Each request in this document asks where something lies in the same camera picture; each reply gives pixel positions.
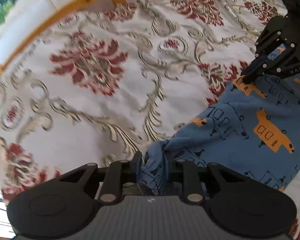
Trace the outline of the white floral bed sheet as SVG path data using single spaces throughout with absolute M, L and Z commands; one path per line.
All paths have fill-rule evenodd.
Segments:
M 0 78 L 4 202 L 89 162 L 145 155 L 168 191 L 168 158 L 215 162 L 290 196 L 300 239 L 300 75 L 241 83 L 281 0 L 137 0 L 71 14 Z

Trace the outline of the blue pants with orange print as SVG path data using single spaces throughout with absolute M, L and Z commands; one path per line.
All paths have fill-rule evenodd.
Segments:
M 300 170 L 300 74 L 228 85 L 218 102 L 146 152 L 138 181 L 166 194 L 170 160 L 218 163 L 276 190 Z

